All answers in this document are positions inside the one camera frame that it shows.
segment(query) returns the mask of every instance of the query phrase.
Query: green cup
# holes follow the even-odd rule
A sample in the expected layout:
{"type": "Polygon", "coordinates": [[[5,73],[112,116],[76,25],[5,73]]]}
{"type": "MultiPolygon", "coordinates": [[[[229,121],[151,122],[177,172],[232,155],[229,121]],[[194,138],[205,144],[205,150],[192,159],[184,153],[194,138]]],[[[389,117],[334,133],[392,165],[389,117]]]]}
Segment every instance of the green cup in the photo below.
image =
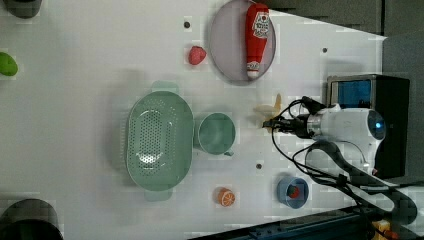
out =
{"type": "Polygon", "coordinates": [[[231,146],[236,138],[236,128],[230,117],[212,113],[196,121],[194,147],[213,155],[232,156],[231,146]]]}

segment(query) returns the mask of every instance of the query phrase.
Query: screen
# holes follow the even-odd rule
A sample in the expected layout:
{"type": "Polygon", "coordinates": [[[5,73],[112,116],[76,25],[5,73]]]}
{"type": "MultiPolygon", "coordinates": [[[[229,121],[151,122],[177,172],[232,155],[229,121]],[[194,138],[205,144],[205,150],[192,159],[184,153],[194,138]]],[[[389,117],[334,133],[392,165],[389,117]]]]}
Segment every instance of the screen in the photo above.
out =
{"type": "Polygon", "coordinates": [[[338,82],[338,103],[341,108],[370,108],[371,81],[338,82]]]}

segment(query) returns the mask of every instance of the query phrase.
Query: colander handle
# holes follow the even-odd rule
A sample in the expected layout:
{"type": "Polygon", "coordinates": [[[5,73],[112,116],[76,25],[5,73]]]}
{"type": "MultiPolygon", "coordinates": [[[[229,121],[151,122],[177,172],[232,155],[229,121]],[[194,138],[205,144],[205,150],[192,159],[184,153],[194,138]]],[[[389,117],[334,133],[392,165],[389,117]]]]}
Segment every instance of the colander handle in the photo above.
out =
{"type": "Polygon", "coordinates": [[[171,196],[172,196],[172,188],[165,191],[159,191],[159,192],[154,192],[154,191],[149,191],[144,189],[144,198],[148,202],[166,201],[170,199],[171,196]]]}
{"type": "Polygon", "coordinates": [[[176,83],[168,81],[156,81],[152,84],[152,92],[168,91],[175,94],[180,93],[180,89],[176,83]]]}

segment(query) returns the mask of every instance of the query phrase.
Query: small bowl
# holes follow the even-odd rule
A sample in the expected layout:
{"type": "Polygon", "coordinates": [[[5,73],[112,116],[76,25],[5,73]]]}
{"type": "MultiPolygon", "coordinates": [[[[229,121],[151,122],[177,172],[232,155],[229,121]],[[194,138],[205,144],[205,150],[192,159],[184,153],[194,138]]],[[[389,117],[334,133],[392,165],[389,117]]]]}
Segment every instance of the small bowl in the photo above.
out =
{"type": "Polygon", "coordinates": [[[277,186],[278,201],[293,208],[298,209],[305,205],[309,196],[308,183],[305,180],[297,177],[286,177],[283,178],[277,186]],[[287,192],[290,186],[297,187],[299,189],[299,195],[296,198],[287,196],[287,192]]]}

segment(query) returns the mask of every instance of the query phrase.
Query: orange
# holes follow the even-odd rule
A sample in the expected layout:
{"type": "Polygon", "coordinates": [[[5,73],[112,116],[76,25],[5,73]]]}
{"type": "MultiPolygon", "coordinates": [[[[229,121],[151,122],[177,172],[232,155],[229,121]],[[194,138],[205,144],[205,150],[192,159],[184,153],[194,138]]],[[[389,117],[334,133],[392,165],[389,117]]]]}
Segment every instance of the orange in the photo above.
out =
{"type": "Polygon", "coordinates": [[[218,194],[218,202],[224,206],[231,206],[236,201],[236,196],[234,193],[227,188],[222,188],[218,194]]]}

